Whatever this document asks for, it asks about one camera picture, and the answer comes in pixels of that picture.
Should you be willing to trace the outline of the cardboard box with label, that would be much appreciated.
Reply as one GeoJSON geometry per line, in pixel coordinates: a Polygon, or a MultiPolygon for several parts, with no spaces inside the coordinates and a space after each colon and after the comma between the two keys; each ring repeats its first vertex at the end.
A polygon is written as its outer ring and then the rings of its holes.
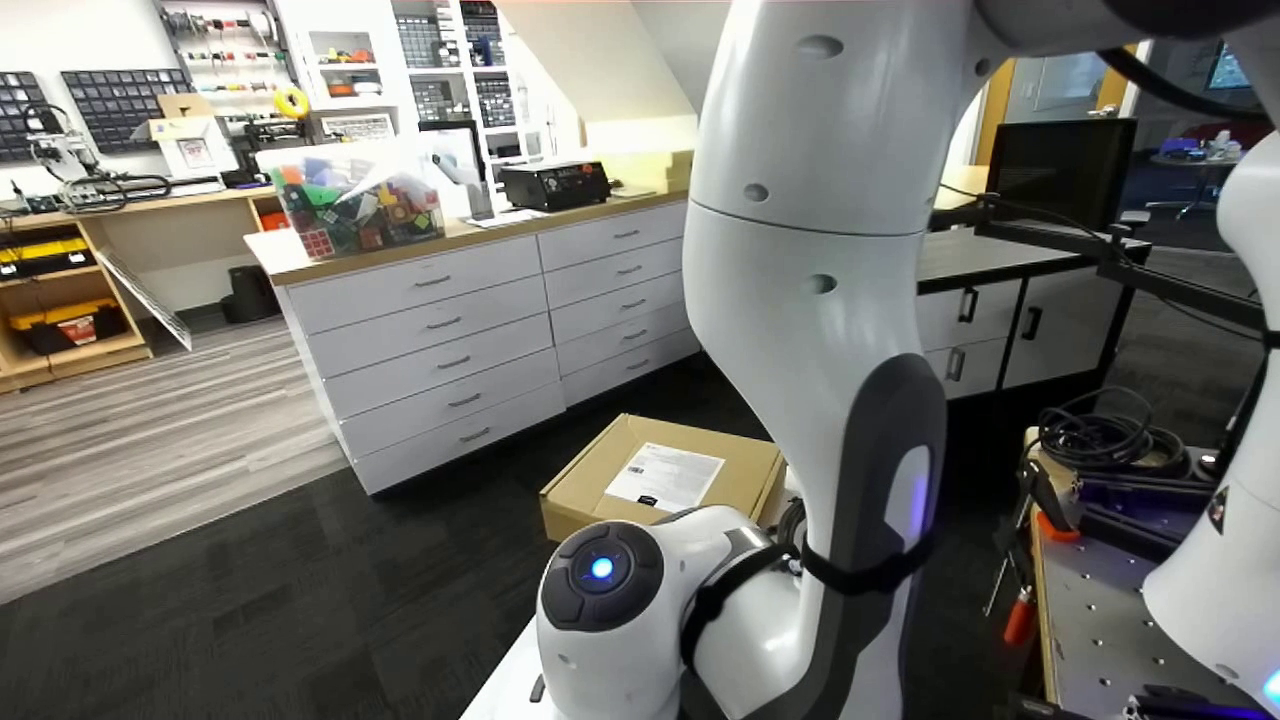
{"type": "Polygon", "coordinates": [[[541,488],[541,518],[554,542],[595,521],[648,525],[709,505],[758,521],[786,469],[771,442],[621,414],[541,488]]]}

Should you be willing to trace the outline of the black bench instrument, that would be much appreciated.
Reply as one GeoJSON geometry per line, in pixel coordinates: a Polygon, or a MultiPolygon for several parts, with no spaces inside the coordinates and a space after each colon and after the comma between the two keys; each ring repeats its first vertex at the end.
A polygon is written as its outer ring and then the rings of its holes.
{"type": "Polygon", "coordinates": [[[611,181],[600,161],[543,161],[506,165],[495,178],[507,200],[521,209],[563,211],[605,202],[611,181]]]}

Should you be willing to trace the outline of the white drawer cabinet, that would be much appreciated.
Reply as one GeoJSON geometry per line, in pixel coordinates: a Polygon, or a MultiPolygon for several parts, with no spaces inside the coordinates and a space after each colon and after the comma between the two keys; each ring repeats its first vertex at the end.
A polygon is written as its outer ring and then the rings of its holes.
{"type": "Polygon", "coordinates": [[[358,483],[389,488],[695,354],[687,195],[330,260],[248,234],[358,483]]]}

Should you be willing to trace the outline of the clear bin of puzzle toys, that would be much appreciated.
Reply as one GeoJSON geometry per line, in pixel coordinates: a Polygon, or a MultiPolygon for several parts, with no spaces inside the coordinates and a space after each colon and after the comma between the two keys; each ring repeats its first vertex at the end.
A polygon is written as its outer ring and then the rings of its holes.
{"type": "Polygon", "coordinates": [[[329,143],[262,152],[259,165],[300,246],[329,261],[445,234],[442,201],[411,158],[389,143],[329,143]]]}

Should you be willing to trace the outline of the black waste bin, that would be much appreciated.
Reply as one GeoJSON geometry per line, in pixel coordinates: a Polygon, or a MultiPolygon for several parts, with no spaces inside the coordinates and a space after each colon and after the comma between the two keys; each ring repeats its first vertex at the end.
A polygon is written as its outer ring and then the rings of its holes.
{"type": "Polygon", "coordinates": [[[261,266],[232,266],[228,275],[230,292],[220,300],[221,314],[228,323],[244,324],[282,314],[270,279],[261,266]]]}

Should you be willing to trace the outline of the black topped white cabinet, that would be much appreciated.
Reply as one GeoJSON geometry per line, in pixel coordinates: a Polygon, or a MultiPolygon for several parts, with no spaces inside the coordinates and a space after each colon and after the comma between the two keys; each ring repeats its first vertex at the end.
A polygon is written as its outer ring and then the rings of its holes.
{"type": "Polygon", "coordinates": [[[927,234],[918,279],[924,356],[948,398],[1101,370],[1126,316],[1096,260],[972,228],[927,234]]]}

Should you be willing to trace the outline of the black monitor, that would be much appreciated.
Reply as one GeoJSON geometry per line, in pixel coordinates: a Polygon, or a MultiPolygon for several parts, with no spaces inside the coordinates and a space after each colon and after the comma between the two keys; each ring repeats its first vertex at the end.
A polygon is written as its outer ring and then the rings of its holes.
{"type": "Polygon", "coordinates": [[[1120,218],[1137,128],[1130,118],[1001,124],[986,191],[1103,231],[1120,218]]]}

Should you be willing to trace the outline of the white box with picture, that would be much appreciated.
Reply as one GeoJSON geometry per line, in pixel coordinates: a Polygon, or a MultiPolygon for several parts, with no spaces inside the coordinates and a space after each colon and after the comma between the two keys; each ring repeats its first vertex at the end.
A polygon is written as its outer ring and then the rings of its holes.
{"type": "Polygon", "coordinates": [[[156,96],[161,115],[134,136],[156,143],[175,179],[223,176],[241,168],[211,102],[200,94],[156,96]]]}

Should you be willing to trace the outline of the wooden workbench with shelves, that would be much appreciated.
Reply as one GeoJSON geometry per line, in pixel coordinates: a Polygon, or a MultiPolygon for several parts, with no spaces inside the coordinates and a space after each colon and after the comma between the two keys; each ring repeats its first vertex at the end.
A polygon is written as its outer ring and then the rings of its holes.
{"type": "Polygon", "coordinates": [[[0,214],[0,254],[22,245],[84,241],[91,263],[31,277],[0,274],[0,393],[154,356],[140,322],[186,319],[230,292],[228,272],[255,261],[244,237],[278,211],[269,187],[161,199],[116,211],[32,217],[0,214]],[[14,316],[111,296],[124,331],[105,340],[38,354],[17,334],[14,316]]]}

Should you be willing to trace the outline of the yellow and black tool case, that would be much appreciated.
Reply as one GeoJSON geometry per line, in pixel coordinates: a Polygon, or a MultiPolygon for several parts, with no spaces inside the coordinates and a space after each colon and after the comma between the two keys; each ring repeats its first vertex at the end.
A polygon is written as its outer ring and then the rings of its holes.
{"type": "Polygon", "coordinates": [[[8,324],[29,350],[41,356],[92,345],[128,331],[125,316],[114,299],[17,315],[8,324]]]}
{"type": "Polygon", "coordinates": [[[0,242],[0,281],[23,281],[96,264],[90,245],[79,236],[0,242]]]}

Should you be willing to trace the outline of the black parts bin panel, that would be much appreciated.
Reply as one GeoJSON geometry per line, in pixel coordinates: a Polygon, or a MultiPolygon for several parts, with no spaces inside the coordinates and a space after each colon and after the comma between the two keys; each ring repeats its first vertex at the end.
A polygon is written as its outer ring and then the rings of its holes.
{"type": "Polygon", "coordinates": [[[99,152],[155,151],[146,124],[163,117],[159,99],[195,90],[179,69],[64,70],[77,111],[99,152]]]}
{"type": "Polygon", "coordinates": [[[31,159],[29,123],[38,120],[38,113],[28,113],[27,108],[45,101],[44,90],[33,73],[0,70],[0,164],[31,159]]]}

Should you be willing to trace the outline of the round table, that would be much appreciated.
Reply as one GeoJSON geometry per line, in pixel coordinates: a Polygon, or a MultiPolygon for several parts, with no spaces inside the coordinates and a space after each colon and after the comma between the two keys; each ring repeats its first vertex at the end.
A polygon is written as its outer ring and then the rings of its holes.
{"type": "Polygon", "coordinates": [[[1175,222],[1181,222],[1189,214],[1197,211],[1212,211],[1217,208],[1220,193],[1225,186],[1225,179],[1243,159],[1244,152],[1211,152],[1201,154],[1198,158],[1184,154],[1183,156],[1169,156],[1155,154],[1149,160],[1161,167],[1196,169],[1194,197],[1188,202],[1158,201],[1148,202],[1148,210],[1176,209],[1175,222]]]}

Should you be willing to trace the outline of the small white machine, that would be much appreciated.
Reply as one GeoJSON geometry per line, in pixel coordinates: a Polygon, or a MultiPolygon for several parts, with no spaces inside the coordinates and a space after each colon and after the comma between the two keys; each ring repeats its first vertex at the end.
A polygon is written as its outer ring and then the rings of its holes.
{"type": "Polygon", "coordinates": [[[26,126],[29,155],[60,183],[100,177],[97,155],[60,106],[31,102],[23,108],[20,119],[26,126]]]}

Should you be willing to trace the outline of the white wall shelf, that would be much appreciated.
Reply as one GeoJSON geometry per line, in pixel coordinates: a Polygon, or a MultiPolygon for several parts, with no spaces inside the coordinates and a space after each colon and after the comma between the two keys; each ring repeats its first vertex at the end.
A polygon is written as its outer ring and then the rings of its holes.
{"type": "Polygon", "coordinates": [[[492,0],[280,0],[279,8],[324,138],[460,122],[477,132],[494,165],[540,151],[492,0]]]}

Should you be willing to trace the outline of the tool wall rack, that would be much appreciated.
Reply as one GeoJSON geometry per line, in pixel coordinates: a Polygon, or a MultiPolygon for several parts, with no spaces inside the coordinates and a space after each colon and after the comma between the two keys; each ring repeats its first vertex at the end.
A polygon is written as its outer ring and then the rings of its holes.
{"type": "Polygon", "coordinates": [[[275,120],[297,83],[276,0],[151,0],[195,92],[228,120],[275,120]]]}

